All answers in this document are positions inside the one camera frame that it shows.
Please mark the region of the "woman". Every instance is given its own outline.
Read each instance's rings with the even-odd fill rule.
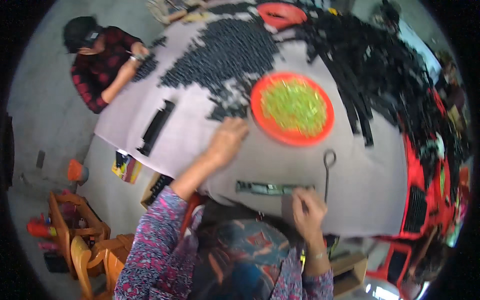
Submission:
[[[202,211],[193,216],[193,233],[179,237],[185,200],[235,156],[247,133],[244,120],[226,118],[208,149],[160,193],[140,219],[116,299],[333,298],[333,273],[320,229],[327,207],[313,190],[296,189],[292,195],[295,225],[306,248],[254,219],[195,232]]]
[[[140,62],[134,56],[149,54],[140,39],[117,27],[103,28],[94,17],[70,20],[63,38],[68,52],[77,53],[71,69],[73,83],[96,114],[135,76]]]

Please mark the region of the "red plaid shirt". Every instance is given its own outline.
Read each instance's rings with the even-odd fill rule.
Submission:
[[[118,27],[110,26],[103,32],[105,50],[95,55],[77,54],[72,65],[72,80],[78,93],[94,113],[100,113],[108,103],[102,92],[114,81],[120,67],[129,59],[132,44],[141,42]]]

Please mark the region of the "black cap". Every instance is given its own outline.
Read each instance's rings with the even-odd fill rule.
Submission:
[[[64,45],[69,53],[76,53],[82,47],[91,48],[102,31],[94,17],[71,19],[63,28]]]

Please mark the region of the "hand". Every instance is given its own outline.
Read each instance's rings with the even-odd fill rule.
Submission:
[[[222,125],[217,128],[204,156],[216,168],[229,163],[240,150],[240,146],[248,133],[248,124],[241,118],[226,117]]]
[[[139,56],[145,57],[150,54],[150,51],[147,48],[145,48],[145,46],[140,42],[133,43],[130,50],[132,52],[132,55],[139,55]]]
[[[293,218],[295,227],[308,246],[324,245],[320,226],[327,213],[327,205],[314,189],[293,190]]]
[[[139,60],[131,60],[129,59],[126,63],[124,63],[117,74],[118,78],[125,79],[126,81],[130,81],[135,74],[137,73],[137,69],[140,66]]]

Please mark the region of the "metal hook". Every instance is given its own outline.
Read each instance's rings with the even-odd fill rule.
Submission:
[[[333,160],[327,161],[328,156],[331,156],[333,154]],[[329,168],[333,167],[334,164],[336,163],[336,153],[333,149],[327,149],[324,152],[324,165],[325,165],[325,171],[326,171],[326,177],[325,177],[325,203],[327,203],[327,196],[328,196],[328,182],[330,178],[330,170]]]

